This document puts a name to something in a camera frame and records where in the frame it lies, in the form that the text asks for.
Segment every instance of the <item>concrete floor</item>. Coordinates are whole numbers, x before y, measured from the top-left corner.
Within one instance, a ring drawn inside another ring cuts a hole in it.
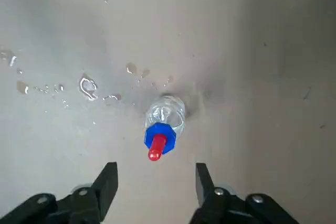
[[[188,223],[205,162],[243,197],[262,191],[300,223],[335,222],[335,0],[0,5],[0,50],[13,52],[0,62],[0,215],[39,192],[64,197],[117,161],[105,223]],[[84,73],[94,101],[79,91]],[[143,113],[163,92],[189,115],[175,150],[153,163]],[[102,100],[110,94],[121,99]]]

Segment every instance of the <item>clear plastic bottle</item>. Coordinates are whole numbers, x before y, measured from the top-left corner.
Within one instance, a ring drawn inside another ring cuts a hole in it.
[[[150,149],[150,160],[156,161],[174,148],[184,130],[184,121],[185,105],[178,97],[164,95],[150,106],[145,114],[145,144]]]

